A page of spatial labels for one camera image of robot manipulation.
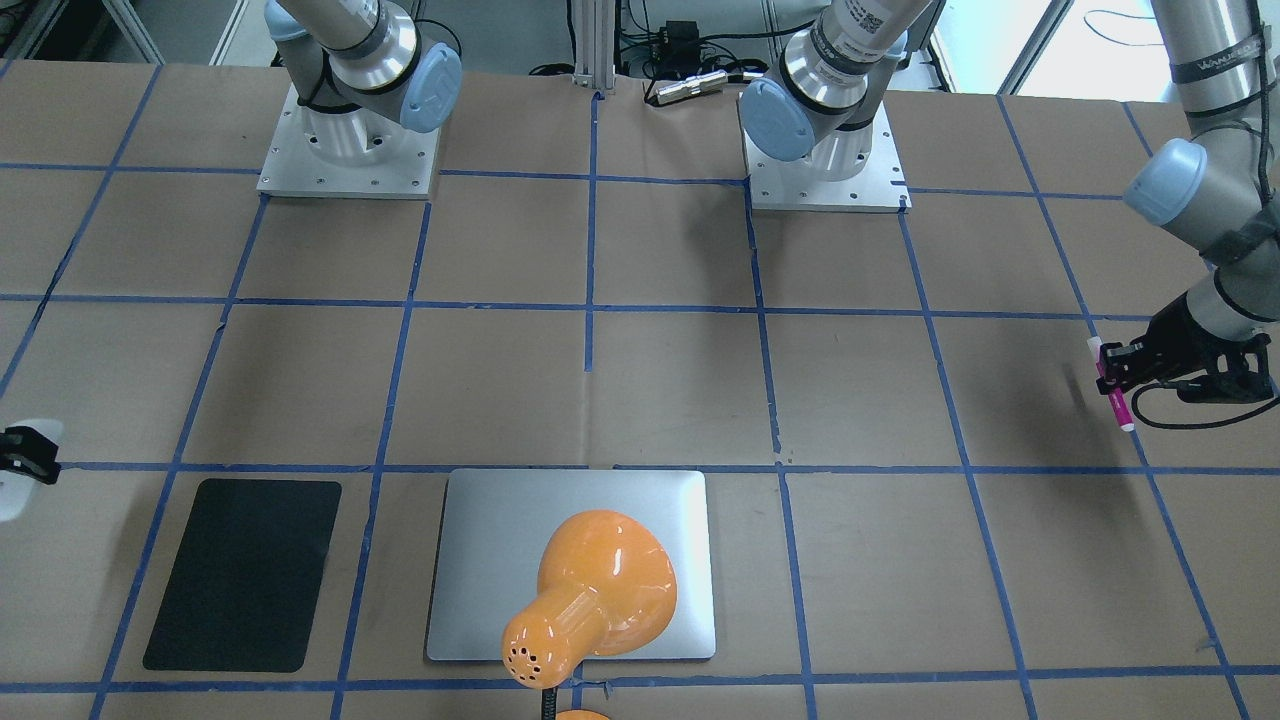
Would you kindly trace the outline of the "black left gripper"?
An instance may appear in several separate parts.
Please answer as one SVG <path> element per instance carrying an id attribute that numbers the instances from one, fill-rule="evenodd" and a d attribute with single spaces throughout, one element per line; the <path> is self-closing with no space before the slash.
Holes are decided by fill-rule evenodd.
<path id="1" fill-rule="evenodd" d="M 1103 361 L 1108 379 L 1124 393 L 1166 383 L 1188 404 L 1257 404 L 1276 397 L 1268 345 L 1267 334 L 1251 328 L 1244 340 L 1208 332 L 1193 318 L 1188 293 L 1183 293 L 1129 345 L 1103 343 Z"/>

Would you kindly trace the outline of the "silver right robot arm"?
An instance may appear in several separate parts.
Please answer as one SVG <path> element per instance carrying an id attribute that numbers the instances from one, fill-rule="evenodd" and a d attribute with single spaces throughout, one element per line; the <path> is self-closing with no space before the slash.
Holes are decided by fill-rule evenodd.
<path id="1" fill-rule="evenodd" d="M 393 1 L 269 1 L 293 86 L 259 190 L 294 199 L 426 199 L 460 99 L 460 54 Z"/>

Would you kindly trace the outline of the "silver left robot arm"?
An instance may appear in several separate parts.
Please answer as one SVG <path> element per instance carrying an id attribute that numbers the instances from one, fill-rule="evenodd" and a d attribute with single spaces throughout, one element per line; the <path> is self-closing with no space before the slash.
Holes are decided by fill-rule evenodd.
<path id="1" fill-rule="evenodd" d="M 1155 22 L 1190 128 L 1167 141 L 1124 202 L 1212 265 L 1129 343 L 1094 348 L 1105 396 L 1170 388 L 1187 404 L 1275 398 L 1266 328 L 1277 322 L 1277 55 L 1253 1 L 1155 1 Z M 872 72 L 923 1 L 832 1 L 742 92 L 745 135 L 797 161 L 874 111 Z"/>

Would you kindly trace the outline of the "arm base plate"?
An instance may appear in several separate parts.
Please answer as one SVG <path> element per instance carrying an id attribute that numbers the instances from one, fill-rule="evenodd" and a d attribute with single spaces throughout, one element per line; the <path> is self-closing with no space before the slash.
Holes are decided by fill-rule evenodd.
<path id="1" fill-rule="evenodd" d="M 278 199 L 431 197 L 442 131 L 417 133 L 366 109 L 326 114 L 288 90 L 259 174 L 257 191 Z"/>
<path id="2" fill-rule="evenodd" d="M 751 206 L 758 211 L 904 213 L 913 201 L 886 106 L 856 131 L 836 131 L 796 161 L 742 137 Z"/>

